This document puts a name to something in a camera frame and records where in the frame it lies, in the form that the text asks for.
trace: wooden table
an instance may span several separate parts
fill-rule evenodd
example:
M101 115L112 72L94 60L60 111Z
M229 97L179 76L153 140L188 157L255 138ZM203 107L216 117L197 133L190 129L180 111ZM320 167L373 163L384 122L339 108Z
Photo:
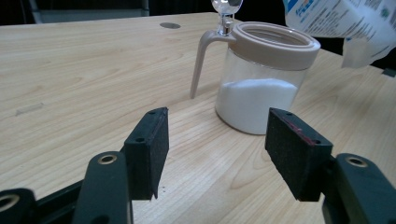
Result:
M162 22L179 24L166 29ZM214 13L0 27L0 190L39 199L83 178L94 155L119 150L142 116L169 107L170 151L159 199L134 201L136 223L322 223L296 202L264 150L214 111L226 44L209 46L198 96L198 41ZM396 185L396 79L342 69L322 50L291 108Z

